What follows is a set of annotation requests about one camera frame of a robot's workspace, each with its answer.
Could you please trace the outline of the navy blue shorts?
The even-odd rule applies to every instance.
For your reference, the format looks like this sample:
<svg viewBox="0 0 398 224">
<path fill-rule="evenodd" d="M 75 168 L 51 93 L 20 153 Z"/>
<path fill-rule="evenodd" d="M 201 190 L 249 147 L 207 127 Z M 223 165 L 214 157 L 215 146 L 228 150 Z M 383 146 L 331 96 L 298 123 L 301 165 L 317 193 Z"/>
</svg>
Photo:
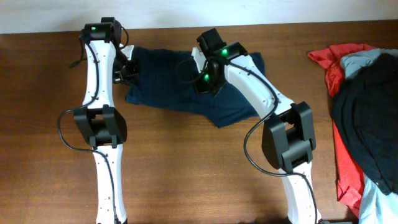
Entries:
<svg viewBox="0 0 398 224">
<path fill-rule="evenodd" d="M 140 64 L 139 81 L 128 91 L 126 103 L 199 114 L 217 128 L 258 115 L 229 83 L 216 96 L 197 94 L 192 84 L 184 83 L 198 75 L 190 52 L 134 47 L 132 56 Z"/>
</svg>

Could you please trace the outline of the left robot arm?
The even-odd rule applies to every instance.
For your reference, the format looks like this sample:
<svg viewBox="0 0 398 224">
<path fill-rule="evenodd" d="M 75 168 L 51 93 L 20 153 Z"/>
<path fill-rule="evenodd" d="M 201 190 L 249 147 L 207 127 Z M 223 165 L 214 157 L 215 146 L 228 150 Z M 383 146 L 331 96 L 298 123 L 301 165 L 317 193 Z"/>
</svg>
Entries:
<svg viewBox="0 0 398 224">
<path fill-rule="evenodd" d="M 127 223 L 121 184 L 127 124 L 115 108 L 113 85 L 137 83 L 139 66 L 132 57 L 134 47 L 121 43 L 124 32 L 114 17 L 102 17 L 99 23 L 85 24 L 80 36 L 87 55 L 87 84 L 73 119 L 95 159 L 100 224 Z"/>
</svg>

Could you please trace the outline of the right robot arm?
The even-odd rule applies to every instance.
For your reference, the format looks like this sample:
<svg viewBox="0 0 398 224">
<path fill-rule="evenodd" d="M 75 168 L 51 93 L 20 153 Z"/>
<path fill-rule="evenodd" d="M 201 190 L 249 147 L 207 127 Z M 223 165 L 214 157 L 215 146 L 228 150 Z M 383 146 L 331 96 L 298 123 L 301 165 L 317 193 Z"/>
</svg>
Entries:
<svg viewBox="0 0 398 224">
<path fill-rule="evenodd" d="M 203 32 L 197 42 L 192 50 L 199 72 L 194 79 L 196 91 L 216 95 L 229 83 L 245 97 L 261 119 L 248 131 L 244 143 L 257 128 L 263 128 L 261 148 L 275 169 L 267 175 L 282 179 L 289 222 L 321 223 L 311 180 L 316 140 L 310 106 L 284 96 L 239 42 L 227 44 L 216 29 Z"/>
</svg>

